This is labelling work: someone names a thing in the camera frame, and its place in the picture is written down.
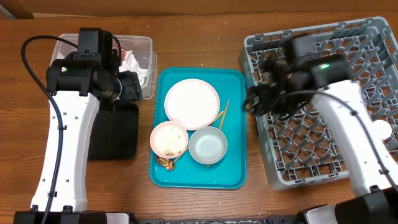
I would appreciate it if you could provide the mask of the white napkin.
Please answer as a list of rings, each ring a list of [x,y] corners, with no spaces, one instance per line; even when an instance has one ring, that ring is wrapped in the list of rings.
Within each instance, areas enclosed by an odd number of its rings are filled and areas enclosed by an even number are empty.
[[[136,72],[140,85],[143,85],[144,81],[148,75],[148,69],[144,69],[139,66],[138,61],[136,60],[134,54],[132,53],[132,50],[126,50],[126,51],[127,51],[127,55],[125,57],[125,60],[119,67],[119,71],[120,72],[125,72],[125,71]]]

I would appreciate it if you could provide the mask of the pink bowl with rice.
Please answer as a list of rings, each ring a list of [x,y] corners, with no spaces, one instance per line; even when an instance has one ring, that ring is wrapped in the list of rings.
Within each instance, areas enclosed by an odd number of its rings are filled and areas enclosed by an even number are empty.
[[[152,130],[149,141],[155,155],[173,159],[185,152],[189,137],[182,125],[174,121],[165,121]]]

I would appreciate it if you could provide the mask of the pink plate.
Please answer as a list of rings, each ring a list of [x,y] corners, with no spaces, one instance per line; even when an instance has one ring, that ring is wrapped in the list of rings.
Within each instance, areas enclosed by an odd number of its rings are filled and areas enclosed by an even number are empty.
[[[220,111],[220,98],[209,83],[189,78],[171,87],[164,101],[169,120],[194,131],[211,124]]]

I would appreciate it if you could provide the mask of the white cup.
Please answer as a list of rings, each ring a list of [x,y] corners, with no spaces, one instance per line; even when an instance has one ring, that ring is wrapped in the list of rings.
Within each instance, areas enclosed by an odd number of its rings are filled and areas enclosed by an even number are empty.
[[[387,121],[380,119],[372,122],[371,130],[373,131],[374,135],[382,141],[388,139],[392,134],[391,125]]]

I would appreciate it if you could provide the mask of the red foil wrapper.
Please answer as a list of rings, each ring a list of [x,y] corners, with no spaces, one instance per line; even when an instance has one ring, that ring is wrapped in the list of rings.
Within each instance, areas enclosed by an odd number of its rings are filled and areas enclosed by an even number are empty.
[[[125,60],[126,55],[127,55],[127,51],[122,49],[121,50],[121,63],[123,63],[123,61]]]

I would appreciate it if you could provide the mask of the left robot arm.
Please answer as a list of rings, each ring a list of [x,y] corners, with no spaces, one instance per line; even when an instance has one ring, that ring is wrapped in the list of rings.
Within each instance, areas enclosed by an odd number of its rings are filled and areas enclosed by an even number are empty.
[[[54,60],[40,89],[49,99],[50,124],[40,181],[27,212],[15,223],[133,223],[129,212],[89,211],[86,165],[93,149],[102,159],[136,155],[137,74],[119,67],[118,38],[99,28],[81,28],[74,51]]]

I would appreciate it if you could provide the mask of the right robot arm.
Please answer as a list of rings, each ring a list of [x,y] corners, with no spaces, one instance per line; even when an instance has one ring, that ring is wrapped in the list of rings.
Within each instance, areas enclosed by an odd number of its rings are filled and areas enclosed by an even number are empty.
[[[283,50],[284,63],[270,56],[260,64],[271,81],[250,87],[243,108],[255,115],[294,114],[312,103],[346,162],[355,195],[299,212],[295,223],[396,223],[397,163],[384,145],[391,126],[371,119],[346,57],[323,56],[307,34],[288,40]]]

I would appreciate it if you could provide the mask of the grey dishwasher rack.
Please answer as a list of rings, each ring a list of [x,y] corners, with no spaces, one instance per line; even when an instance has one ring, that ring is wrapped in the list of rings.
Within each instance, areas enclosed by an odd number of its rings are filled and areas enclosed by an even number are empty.
[[[270,82],[260,69],[265,59],[285,63],[283,44],[306,35],[318,56],[343,54],[361,84],[368,113],[397,127],[397,41],[387,21],[370,17],[298,29],[249,35],[239,64],[247,87]],[[269,185],[285,190],[344,179],[348,172],[319,112],[307,105],[284,121],[256,116],[259,146]]]

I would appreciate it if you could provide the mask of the clear plastic bin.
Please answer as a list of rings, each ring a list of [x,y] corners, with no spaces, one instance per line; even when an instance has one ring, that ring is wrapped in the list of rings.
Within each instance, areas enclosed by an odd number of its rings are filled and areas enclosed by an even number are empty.
[[[59,37],[74,44],[78,43],[78,34],[62,34]],[[121,48],[123,50],[132,50],[139,66],[148,69],[148,75],[144,84],[141,85],[141,90],[143,100],[151,99],[154,95],[157,79],[157,55],[153,51],[152,39],[135,35],[116,35],[116,37],[121,43]],[[76,51],[76,47],[57,41],[50,65],[55,59],[64,59],[72,51]]]

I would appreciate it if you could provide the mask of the black tray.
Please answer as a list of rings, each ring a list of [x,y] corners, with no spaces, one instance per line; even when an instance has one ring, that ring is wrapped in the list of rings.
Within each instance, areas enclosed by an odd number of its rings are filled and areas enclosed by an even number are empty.
[[[99,110],[91,131],[89,161],[130,160],[137,154],[139,108],[116,104],[112,113]]]

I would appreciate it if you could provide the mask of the brown food scraps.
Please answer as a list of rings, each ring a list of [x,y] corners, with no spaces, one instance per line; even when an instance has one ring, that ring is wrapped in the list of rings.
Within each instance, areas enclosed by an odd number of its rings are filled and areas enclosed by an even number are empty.
[[[156,162],[160,166],[166,168],[166,170],[171,171],[171,170],[175,169],[175,164],[174,164],[173,160],[165,159],[165,158],[159,157],[159,156],[156,156],[155,159],[156,159]]]

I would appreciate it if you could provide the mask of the teal serving tray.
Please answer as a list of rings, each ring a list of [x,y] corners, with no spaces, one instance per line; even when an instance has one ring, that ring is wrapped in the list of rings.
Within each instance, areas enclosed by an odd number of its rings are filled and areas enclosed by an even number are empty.
[[[177,161],[175,169],[168,171],[157,163],[155,153],[151,152],[150,178],[161,187],[237,189],[245,182],[247,171],[244,76],[237,70],[223,68],[170,67],[163,70],[158,80],[153,126],[168,120],[164,101],[169,89],[188,78],[201,79],[212,85],[220,97],[221,109],[228,107],[221,128],[228,142],[226,154],[222,160],[207,167],[186,152]]]

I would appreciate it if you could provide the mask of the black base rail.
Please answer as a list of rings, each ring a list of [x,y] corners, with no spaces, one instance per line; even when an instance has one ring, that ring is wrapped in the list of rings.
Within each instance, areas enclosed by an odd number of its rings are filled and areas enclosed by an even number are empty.
[[[266,218],[165,220],[133,218],[131,224],[293,224],[295,215],[271,215]]]

